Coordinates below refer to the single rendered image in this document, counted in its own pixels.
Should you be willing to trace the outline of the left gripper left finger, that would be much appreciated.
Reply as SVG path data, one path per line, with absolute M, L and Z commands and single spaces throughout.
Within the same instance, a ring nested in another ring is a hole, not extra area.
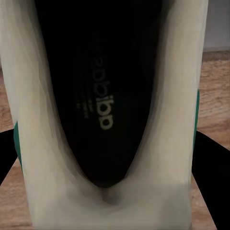
M 13 134 L 14 129 L 0 133 L 0 185 L 18 157 Z

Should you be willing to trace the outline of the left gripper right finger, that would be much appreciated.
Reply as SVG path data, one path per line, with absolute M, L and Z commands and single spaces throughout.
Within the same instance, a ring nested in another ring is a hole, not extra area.
M 230 151 L 196 131 L 192 171 L 218 230 L 230 230 Z

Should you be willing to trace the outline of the gym shoe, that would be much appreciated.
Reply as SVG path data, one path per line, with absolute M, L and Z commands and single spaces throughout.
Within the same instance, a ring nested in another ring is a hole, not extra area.
M 34 230 L 192 230 L 208 0 L 0 0 Z

